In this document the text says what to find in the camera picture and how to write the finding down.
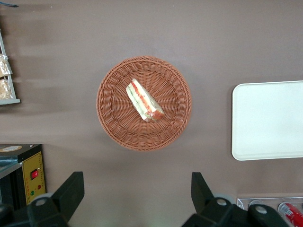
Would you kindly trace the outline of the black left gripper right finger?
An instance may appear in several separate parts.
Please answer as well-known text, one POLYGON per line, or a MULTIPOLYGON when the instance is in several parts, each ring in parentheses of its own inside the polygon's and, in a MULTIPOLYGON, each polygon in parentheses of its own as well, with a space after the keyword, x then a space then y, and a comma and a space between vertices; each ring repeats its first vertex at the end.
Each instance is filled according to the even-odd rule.
POLYGON ((287 227, 288 224, 271 207, 255 204, 243 210, 222 197, 214 197, 203 176, 193 172, 191 198, 196 213, 184 227, 287 227))

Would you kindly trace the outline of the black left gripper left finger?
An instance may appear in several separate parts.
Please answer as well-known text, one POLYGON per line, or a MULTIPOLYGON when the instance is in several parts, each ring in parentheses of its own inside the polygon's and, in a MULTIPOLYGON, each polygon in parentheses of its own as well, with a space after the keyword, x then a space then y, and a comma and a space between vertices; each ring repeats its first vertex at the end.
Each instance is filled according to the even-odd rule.
POLYGON ((68 227, 85 194, 83 172, 71 176, 52 194, 36 197, 18 210, 0 206, 2 227, 68 227))

